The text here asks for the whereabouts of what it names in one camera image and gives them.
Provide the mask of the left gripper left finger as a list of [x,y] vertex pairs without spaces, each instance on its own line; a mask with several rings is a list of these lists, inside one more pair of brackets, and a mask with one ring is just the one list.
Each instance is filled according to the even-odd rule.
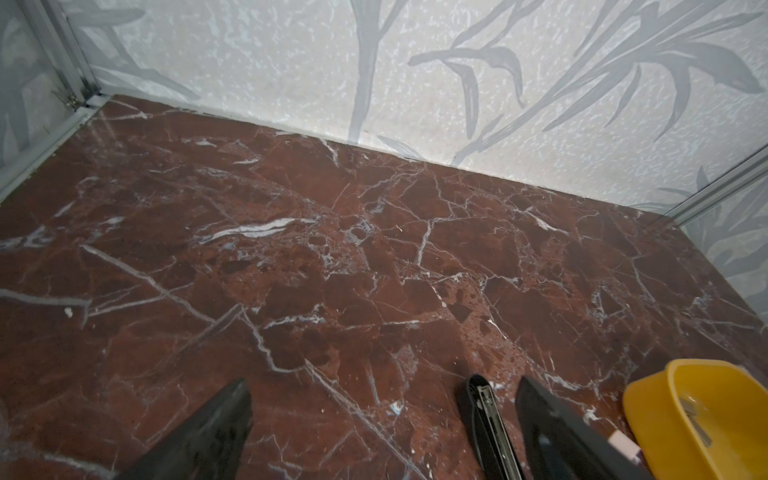
[[117,477],[233,479],[252,422],[250,391],[237,378]]

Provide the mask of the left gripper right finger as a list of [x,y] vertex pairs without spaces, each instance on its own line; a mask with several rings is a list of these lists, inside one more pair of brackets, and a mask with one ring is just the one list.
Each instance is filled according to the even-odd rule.
[[520,379],[516,412],[535,479],[652,477],[530,376]]

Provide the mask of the pink mini stapler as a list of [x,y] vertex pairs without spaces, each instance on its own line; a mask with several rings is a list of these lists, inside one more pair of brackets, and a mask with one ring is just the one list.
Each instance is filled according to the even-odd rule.
[[615,430],[608,443],[635,465],[641,463],[641,447],[620,430]]

